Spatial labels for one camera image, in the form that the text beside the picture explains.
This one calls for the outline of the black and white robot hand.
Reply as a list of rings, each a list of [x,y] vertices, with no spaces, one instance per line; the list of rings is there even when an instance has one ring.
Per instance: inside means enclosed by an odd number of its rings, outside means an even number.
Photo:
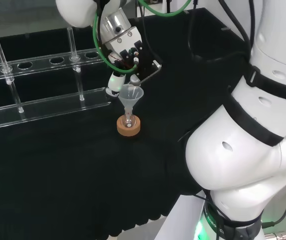
[[[106,47],[109,51],[107,59],[114,67],[122,70],[114,70],[110,76],[106,94],[111,97],[119,95],[125,82],[139,86],[162,68],[160,60],[143,44],[135,26],[106,42]]]

